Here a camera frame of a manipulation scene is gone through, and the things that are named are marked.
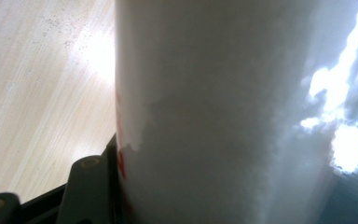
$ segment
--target white plastic container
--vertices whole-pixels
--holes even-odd
[[[358,0],[117,0],[128,221],[317,222],[356,50]]]

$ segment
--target white bottle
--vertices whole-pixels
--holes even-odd
[[[129,221],[314,223],[339,122],[314,74],[357,26],[358,0],[117,0]]]

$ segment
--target white cylinder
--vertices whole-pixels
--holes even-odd
[[[129,221],[315,222],[337,123],[312,80],[339,64],[357,15],[353,0],[117,0]],[[312,118],[335,125],[310,132]]]

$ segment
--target wooden floor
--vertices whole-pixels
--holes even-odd
[[[0,192],[66,182],[116,131],[114,1],[0,0]]]

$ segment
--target light wood surface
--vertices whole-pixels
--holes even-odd
[[[27,202],[116,131],[114,1],[0,1],[0,192]]]

